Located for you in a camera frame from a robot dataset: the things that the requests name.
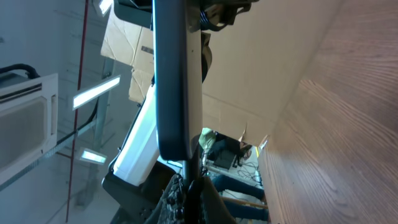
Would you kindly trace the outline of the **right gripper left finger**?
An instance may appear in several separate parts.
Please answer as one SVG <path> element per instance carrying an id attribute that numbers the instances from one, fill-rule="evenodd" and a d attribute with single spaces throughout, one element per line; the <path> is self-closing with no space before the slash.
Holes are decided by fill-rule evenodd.
<path id="1" fill-rule="evenodd" d="M 146 224 L 181 224 L 184 221 L 183 177 L 175 174 Z"/>

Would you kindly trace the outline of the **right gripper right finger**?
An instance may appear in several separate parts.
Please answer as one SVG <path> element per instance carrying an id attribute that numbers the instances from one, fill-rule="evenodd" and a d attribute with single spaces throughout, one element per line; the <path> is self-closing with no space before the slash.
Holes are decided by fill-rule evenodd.
<path id="1" fill-rule="evenodd" d="M 205 223 L 236 224 L 236 220 L 229 213 L 211 179 L 209 177 L 202 177 L 199 183 L 203 186 L 200 199 Z"/>

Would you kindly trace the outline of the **Samsung Galaxy smartphone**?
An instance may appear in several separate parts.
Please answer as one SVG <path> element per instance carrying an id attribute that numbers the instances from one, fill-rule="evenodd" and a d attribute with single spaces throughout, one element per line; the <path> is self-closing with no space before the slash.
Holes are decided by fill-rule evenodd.
<path id="1" fill-rule="evenodd" d="M 187 161 L 202 129 L 200 3 L 154 0 L 153 16 L 160 155 Z"/>

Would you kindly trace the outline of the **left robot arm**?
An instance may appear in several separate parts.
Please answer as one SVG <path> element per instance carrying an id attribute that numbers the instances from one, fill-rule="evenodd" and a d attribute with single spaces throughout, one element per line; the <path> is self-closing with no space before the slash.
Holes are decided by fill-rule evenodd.
<path id="1" fill-rule="evenodd" d="M 102 181 L 113 223 L 208 223 L 201 199 L 201 1 L 116 1 L 113 14 L 154 35 L 154 77 Z"/>

